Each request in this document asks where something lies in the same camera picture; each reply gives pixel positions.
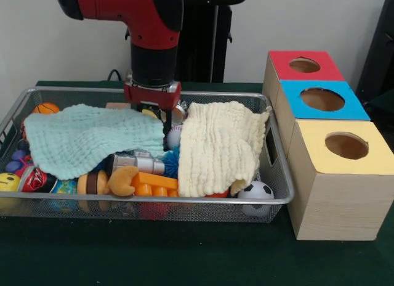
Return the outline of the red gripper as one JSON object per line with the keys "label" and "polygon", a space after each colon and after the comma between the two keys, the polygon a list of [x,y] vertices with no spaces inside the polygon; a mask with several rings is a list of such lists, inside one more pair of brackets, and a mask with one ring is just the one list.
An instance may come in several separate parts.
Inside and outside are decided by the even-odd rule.
{"label": "red gripper", "polygon": [[124,83],[125,98],[132,104],[138,104],[139,112],[148,109],[148,105],[155,105],[161,109],[165,136],[170,131],[170,110],[178,104],[181,90],[182,85],[178,81],[162,88],[145,88],[133,82]]}

